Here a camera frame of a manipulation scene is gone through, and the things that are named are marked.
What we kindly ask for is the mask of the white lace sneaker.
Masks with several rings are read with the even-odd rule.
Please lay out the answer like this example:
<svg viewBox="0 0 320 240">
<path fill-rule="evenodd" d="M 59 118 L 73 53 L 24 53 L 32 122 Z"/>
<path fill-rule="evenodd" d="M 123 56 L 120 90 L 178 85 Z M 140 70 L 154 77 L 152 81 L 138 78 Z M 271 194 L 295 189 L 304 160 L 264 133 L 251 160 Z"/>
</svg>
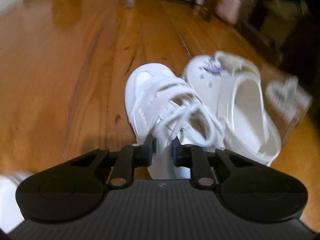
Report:
<svg viewBox="0 0 320 240">
<path fill-rule="evenodd" d="M 206 150 L 224 146 L 225 126 L 200 96 L 167 66 L 148 63 L 135 69 L 125 86 L 125 110 L 138 144 L 151 134 L 157 150 L 148 168 L 152 179 L 188 179 L 190 170 L 175 167 L 172 142 Z"/>
<path fill-rule="evenodd" d="M 4 233 L 10 233 L 19 226 L 24 218 L 16 202 L 16 190 L 22 181 L 31 176 L 29 171 L 1 174 L 0 178 L 0 223 Z"/>
</svg>

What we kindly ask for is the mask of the white clog with charms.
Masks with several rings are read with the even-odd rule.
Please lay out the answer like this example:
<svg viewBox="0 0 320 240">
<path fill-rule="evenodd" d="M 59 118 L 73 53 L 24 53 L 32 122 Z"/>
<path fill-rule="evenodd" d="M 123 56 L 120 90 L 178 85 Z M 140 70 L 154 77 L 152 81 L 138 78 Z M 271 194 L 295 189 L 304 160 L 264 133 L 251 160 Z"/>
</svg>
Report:
<svg viewBox="0 0 320 240">
<path fill-rule="evenodd" d="M 181 77 L 222 124 L 227 149 L 272 164 L 281 151 L 281 139 L 265 110 L 261 81 L 253 73 L 232 75 L 214 55 L 199 55 L 189 61 Z"/>
</svg>

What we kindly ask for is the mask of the tan fleece boot left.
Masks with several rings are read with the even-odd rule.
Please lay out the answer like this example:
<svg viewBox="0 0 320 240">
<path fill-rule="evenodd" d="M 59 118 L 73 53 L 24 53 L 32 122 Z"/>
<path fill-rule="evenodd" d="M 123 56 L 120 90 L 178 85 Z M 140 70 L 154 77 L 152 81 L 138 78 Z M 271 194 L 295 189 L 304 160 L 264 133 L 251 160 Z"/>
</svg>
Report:
<svg viewBox="0 0 320 240">
<path fill-rule="evenodd" d="M 295 128 L 306 116 L 313 98 L 298 83 L 295 76 L 270 81 L 264 93 L 266 109 L 285 145 Z"/>
</svg>

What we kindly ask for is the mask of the pink bag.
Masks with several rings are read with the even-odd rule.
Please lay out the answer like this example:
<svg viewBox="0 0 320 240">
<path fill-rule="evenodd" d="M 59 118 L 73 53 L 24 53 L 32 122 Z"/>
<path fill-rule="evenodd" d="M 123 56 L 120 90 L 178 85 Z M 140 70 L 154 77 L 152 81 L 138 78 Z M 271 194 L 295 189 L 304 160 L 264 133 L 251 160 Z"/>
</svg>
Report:
<svg viewBox="0 0 320 240">
<path fill-rule="evenodd" d="M 236 25 L 240 15 L 242 0 L 220 0 L 216 7 L 216 14 L 228 25 Z"/>
</svg>

